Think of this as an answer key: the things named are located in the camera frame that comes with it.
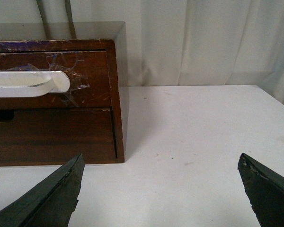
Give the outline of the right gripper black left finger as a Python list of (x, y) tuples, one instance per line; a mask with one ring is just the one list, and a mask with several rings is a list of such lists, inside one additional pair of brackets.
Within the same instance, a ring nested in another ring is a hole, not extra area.
[(0, 211), (0, 227), (66, 227), (78, 203), (84, 159), (78, 154)]

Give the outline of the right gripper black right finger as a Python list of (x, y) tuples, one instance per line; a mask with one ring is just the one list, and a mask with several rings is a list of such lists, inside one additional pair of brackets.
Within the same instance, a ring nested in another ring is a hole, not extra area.
[(284, 227), (284, 177), (242, 153), (238, 170), (262, 227)]

